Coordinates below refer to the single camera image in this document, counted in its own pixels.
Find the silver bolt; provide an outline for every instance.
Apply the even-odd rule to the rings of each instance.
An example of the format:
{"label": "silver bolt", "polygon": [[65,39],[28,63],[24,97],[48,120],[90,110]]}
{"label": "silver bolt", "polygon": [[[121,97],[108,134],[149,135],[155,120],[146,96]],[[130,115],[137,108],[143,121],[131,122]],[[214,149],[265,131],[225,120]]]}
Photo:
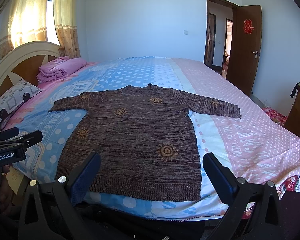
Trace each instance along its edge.
{"label": "silver bolt", "polygon": [[244,183],[246,183],[246,180],[243,177],[239,177],[239,178],[237,178],[237,182],[239,182],[240,184],[244,184]]}
{"label": "silver bolt", "polygon": [[58,179],[58,181],[59,181],[60,183],[64,183],[66,180],[67,180],[67,177],[65,177],[65,176],[61,176],[61,177]]}
{"label": "silver bolt", "polygon": [[37,184],[37,181],[35,179],[31,180],[29,185],[32,187],[34,186],[35,184]]}
{"label": "silver bolt", "polygon": [[269,180],[269,181],[267,182],[267,184],[268,184],[269,187],[274,187],[274,183],[273,183],[273,181],[271,181],[271,180]]}

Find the curtain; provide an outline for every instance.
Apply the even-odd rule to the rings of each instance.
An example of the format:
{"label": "curtain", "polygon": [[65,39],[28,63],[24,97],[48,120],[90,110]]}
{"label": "curtain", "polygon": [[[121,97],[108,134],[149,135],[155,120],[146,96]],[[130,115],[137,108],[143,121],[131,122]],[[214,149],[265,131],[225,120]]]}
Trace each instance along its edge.
{"label": "curtain", "polygon": [[0,59],[30,41],[47,41],[47,0],[11,0],[0,33]]}
{"label": "curtain", "polygon": [[60,42],[60,54],[80,57],[75,12],[76,0],[53,0],[54,23]]}

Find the yellow curtain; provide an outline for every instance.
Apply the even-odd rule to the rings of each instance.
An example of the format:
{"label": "yellow curtain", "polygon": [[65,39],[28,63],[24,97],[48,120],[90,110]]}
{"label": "yellow curtain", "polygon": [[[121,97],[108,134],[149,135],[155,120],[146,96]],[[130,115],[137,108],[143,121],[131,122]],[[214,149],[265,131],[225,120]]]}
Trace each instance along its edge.
{"label": "yellow curtain", "polygon": [[30,41],[47,41],[47,0],[12,0],[0,33],[0,59]]}
{"label": "yellow curtain", "polygon": [[80,57],[75,19],[76,0],[53,0],[54,24],[60,42],[60,54],[70,58]]}

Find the hand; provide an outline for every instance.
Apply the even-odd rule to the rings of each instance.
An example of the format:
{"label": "hand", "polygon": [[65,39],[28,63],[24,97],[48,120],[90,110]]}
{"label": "hand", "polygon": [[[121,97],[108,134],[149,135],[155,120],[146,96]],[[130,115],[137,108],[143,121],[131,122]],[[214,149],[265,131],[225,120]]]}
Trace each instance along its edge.
{"label": "hand", "polygon": [[[2,167],[3,173],[9,172],[9,167]],[[8,180],[5,176],[1,176],[1,186],[0,186],[0,212],[2,215],[9,215],[12,207],[12,196],[13,191],[9,186]]]}

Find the sweater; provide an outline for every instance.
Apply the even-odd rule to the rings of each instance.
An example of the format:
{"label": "sweater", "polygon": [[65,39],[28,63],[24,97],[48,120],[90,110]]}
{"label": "sweater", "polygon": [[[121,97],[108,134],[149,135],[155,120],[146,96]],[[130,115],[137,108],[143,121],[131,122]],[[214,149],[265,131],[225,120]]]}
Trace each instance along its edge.
{"label": "sweater", "polygon": [[241,118],[238,106],[149,84],[84,92],[51,111],[85,109],[67,140],[56,179],[95,151],[101,167],[90,191],[153,201],[200,200],[201,164],[189,109]]}

